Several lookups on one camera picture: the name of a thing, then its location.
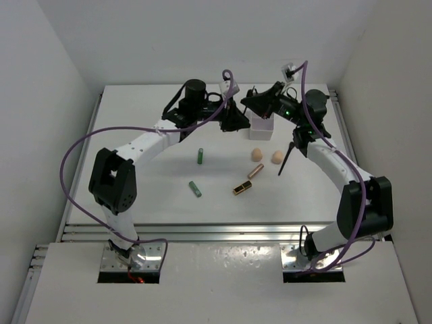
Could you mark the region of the aluminium table frame rail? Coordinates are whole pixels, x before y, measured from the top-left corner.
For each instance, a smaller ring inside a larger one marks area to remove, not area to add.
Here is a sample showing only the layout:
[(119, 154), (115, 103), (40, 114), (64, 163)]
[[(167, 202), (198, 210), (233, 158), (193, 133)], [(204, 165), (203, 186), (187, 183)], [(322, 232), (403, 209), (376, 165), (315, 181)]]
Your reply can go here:
[[(291, 242), (300, 235), (298, 224), (144, 225), (135, 226), (142, 240), (165, 238), (170, 242)], [(101, 225), (68, 224), (59, 242), (104, 242), (109, 233)]]

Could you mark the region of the black gold lipstick case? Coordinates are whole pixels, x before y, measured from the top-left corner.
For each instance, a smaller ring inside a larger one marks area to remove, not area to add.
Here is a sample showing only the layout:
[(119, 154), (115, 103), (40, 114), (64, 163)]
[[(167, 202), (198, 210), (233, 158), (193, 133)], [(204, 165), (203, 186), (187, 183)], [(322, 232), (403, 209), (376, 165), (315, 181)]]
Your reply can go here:
[(239, 195), (240, 193), (242, 193), (242, 192), (248, 190), (248, 189), (251, 188), (251, 187), (252, 187), (252, 182), (251, 182), (251, 181), (246, 181), (246, 182), (244, 182), (243, 184), (240, 184), (239, 186), (236, 186), (236, 187), (233, 189), (233, 194), (234, 194), (235, 196), (237, 196), (237, 195)]

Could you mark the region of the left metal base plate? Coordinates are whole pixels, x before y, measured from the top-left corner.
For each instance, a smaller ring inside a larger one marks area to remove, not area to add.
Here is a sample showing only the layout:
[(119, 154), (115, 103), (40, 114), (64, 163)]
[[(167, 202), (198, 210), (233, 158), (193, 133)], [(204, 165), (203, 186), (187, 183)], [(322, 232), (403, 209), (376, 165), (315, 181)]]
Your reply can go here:
[(102, 272), (157, 272), (160, 270), (165, 245), (160, 242), (133, 246), (129, 257), (120, 256), (106, 243), (100, 264)]

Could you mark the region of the white compartment organizer box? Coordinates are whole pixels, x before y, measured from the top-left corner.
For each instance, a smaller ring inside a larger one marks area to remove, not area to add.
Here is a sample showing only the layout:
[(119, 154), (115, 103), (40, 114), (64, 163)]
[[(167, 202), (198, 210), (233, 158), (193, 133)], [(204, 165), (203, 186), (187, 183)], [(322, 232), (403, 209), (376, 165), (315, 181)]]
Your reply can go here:
[(263, 119), (257, 114), (250, 112), (249, 114), (249, 139), (250, 140), (271, 140), (274, 131), (274, 116)]

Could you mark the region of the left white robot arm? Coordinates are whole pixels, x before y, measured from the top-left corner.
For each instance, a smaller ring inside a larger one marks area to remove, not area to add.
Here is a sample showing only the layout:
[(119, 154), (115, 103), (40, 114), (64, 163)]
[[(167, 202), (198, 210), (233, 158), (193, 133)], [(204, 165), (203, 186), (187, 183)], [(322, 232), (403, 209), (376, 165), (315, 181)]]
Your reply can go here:
[(234, 101), (240, 90), (236, 81), (224, 80), (219, 89), (218, 101), (210, 101), (204, 81), (187, 80), (149, 131), (115, 150), (102, 148), (97, 153), (88, 189), (102, 207), (111, 230), (109, 243), (117, 253), (127, 257), (138, 241), (129, 209), (138, 196), (139, 165), (185, 140), (202, 123), (218, 122), (223, 132), (250, 127)]

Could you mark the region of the small black angled brush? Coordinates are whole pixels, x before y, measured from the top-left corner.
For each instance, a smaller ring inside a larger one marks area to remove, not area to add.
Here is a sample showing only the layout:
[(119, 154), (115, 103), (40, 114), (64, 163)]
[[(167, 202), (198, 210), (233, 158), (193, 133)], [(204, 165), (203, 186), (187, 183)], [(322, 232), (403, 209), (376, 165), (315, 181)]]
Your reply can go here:
[(286, 163), (288, 161), (288, 158), (289, 158), (289, 156), (290, 156), (290, 154), (291, 154), (291, 152), (292, 152), (292, 150), (294, 148), (295, 148), (294, 142), (289, 143), (288, 150), (287, 150), (287, 152), (286, 152), (286, 154), (285, 154), (285, 156), (283, 158), (283, 161), (281, 163), (281, 167), (279, 168), (279, 171), (278, 171), (278, 174), (277, 174), (278, 176), (280, 176), (282, 174), (282, 172), (284, 170), (284, 167), (285, 167), (285, 165), (286, 165)]

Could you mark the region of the rose gold lipstick tube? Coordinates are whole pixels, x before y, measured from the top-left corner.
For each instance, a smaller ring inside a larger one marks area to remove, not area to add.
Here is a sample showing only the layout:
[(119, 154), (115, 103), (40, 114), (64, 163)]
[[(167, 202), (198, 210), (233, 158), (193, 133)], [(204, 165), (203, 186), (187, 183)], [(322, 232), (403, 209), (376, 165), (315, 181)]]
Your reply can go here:
[(249, 180), (253, 179), (257, 174), (259, 174), (264, 168), (262, 163), (258, 164), (248, 175), (247, 178)]

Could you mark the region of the black fan makeup brush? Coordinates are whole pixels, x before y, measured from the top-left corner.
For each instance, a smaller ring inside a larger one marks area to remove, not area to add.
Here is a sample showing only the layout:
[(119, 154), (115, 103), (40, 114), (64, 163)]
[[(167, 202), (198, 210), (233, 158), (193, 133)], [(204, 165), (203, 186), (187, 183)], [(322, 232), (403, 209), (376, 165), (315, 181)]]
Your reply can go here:
[(247, 98), (249, 98), (249, 97), (254, 97), (256, 94), (257, 94), (256, 87), (253, 86), (251, 89), (249, 89), (249, 90), (247, 91), (247, 93), (246, 93), (246, 97), (247, 97)]

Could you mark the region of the beige makeup sponge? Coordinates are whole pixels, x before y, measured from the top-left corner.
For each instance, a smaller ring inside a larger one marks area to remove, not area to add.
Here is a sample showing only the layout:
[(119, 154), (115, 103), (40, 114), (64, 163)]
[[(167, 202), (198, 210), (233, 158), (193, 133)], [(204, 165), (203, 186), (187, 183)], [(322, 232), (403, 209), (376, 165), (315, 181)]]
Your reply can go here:
[(275, 151), (271, 157), (271, 162), (280, 165), (284, 160), (284, 153), (282, 151)]
[(254, 162), (259, 162), (263, 159), (263, 154), (261, 149), (254, 148), (251, 152), (251, 160)]

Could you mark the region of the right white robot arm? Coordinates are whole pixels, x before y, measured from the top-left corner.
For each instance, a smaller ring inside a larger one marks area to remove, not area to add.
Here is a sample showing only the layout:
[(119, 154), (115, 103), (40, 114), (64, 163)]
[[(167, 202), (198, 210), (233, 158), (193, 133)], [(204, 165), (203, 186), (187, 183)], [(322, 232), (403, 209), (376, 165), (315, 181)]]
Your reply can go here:
[(319, 166), (341, 194), (336, 220), (306, 236), (302, 251), (309, 260), (394, 226), (390, 180), (371, 175), (337, 149), (323, 123), (328, 99), (312, 89), (302, 92), (297, 101), (284, 94), (282, 82), (276, 82), (265, 92), (250, 89), (241, 100), (262, 119), (278, 115), (292, 122), (294, 147)]

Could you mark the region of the green lip balm tube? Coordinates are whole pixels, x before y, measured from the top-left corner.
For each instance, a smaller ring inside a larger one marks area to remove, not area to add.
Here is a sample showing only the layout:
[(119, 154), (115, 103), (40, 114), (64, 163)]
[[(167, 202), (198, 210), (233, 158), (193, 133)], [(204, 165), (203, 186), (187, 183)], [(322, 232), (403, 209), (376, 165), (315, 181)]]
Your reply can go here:
[(188, 186), (191, 189), (191, 191), (193, 191), (193, 193), (196, 197), (199, 198), (202, 196), (202, 192), (199, 190), (198, 186), (193, 181), (190, 181), (188, 183)]
[(203, 164), (203, 155), (204, 155), (204, 150), (203, 150), (203, 148), (199, 148), (199, 150), (198, 150), (198, 157), (197, 157), (197, 163), (198, 163), (199, 165), (202, 165), (202, 164)]

